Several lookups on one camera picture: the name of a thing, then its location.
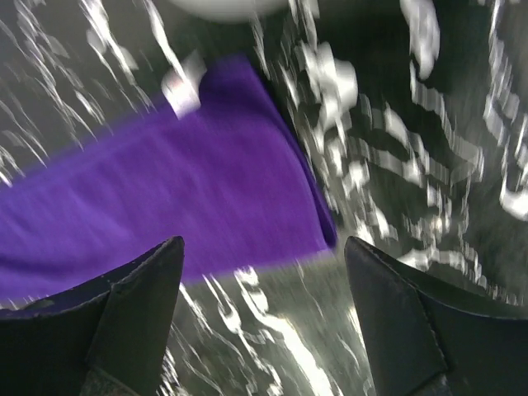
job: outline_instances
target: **purple towel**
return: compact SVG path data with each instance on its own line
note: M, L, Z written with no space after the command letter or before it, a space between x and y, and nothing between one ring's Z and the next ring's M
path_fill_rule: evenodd
M218 63L201 108L163 101L0 193L0 300L51 295L173 235L183 279L327 249L335 230L295 140L245 58Z

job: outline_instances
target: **wet surface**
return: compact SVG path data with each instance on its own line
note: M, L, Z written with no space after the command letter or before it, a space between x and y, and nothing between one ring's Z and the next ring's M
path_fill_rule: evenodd
M296 25L286 11L261 24L221 25L168 0L2 2L0 188L149 111L171 68L165 42L179 59L198 50L206 62L240 51L257 59L264 43L278 105L342 235L519 304L528 290L526 4L401 3L405 12L396 0L320 5L319 40L355 76L344 74L346 94L329 89L321 98L309 83L322 74L305 70L318 53L312 25ZM280 40L290 53L281 54ZM337 251L184 285L160 394L373 394Z

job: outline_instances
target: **white object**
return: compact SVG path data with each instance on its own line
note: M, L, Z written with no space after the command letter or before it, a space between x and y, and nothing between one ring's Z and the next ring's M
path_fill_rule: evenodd
M275 12L288 0L170 0L191 15L209 21L244 22Z
M173 68L163 78L163 95L178 119L200 107L199 86L204 74L202 58L193 53L183 61L180 73Z

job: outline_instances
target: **white tag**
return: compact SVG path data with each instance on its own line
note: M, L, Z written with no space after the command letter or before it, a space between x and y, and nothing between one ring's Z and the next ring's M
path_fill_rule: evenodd
M182 118L200 107L198 87L205 74L203 61L197 54L192 54L183 62L185 76L172 69L162 81L162 92L167 98L178 118Z
M162 82L162 92L178 118L200 107L197 88L189 80L183 80L171 70Z

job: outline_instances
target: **towel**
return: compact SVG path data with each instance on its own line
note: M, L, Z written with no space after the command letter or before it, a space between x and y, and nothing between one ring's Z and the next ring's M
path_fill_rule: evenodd
M251 64L219 61L199 110L162 100L0 192L0 300L67 290L171 236L182 279L328 249L336 233L295 138Z

